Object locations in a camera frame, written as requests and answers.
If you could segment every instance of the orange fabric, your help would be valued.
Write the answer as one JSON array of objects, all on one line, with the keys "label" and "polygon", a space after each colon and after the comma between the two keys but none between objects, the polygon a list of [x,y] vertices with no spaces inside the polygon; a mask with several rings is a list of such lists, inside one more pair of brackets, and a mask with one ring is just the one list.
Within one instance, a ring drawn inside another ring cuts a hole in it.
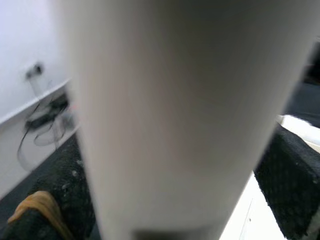
[{"label": "orange fabric", "polygon": [[8,219],[8,224],[18,220],[29,208],[38,210],[65,240],[75,239],[63,220],[59,205],[47,191],[37,191],[24,199]]}]

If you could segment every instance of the white floor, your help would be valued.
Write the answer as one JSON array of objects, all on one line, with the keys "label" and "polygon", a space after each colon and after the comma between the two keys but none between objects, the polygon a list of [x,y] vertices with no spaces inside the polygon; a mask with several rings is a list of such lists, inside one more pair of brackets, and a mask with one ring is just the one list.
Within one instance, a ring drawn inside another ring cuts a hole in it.
[{"label": "white floor", "polygon": [[[17,149],[24,134],[24,119],[0,126],[0,199],[28,174],[19,164]],[[68,131],[60,144],[70,137]],[[22,146],[29,164],[37,167],[55,150],[55,145],[36,146],[36,133],[30,133]],[[261,193],[256,179],[251,176],[220,240],[284,240],[275,218]]]}]

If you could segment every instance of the white wall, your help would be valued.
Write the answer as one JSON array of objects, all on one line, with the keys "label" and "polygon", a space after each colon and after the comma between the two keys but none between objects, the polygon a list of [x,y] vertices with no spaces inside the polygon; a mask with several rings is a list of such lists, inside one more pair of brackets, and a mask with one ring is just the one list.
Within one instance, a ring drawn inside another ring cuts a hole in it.
[{"label": "white wall", "polygon": [[47,0],[0,0],[0,124],[37,100],[25,68],[44,64],[41,93],[67,80]]}]

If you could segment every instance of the yellow cloth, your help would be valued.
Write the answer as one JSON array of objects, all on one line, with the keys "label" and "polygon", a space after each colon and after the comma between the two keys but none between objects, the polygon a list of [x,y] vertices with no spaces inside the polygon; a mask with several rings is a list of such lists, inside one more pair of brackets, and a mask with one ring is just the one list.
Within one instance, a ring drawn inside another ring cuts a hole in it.
[{"label": "yellow cloth", "polygon": [[37,191],[24,199],[8,219],[8,224],[18,220],[27,209],[38,210],[65,240],[75,239],[63,220],[59,205],[49,192]]}]

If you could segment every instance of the white pole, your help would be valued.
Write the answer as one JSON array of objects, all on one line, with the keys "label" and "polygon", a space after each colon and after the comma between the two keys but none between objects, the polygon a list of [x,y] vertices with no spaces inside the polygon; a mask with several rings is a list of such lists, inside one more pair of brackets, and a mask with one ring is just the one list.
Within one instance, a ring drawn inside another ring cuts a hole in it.
[{"label": "white pole", "polygon": [[302,73],[320,1],[52,2],[102,235],[218,239]]}]

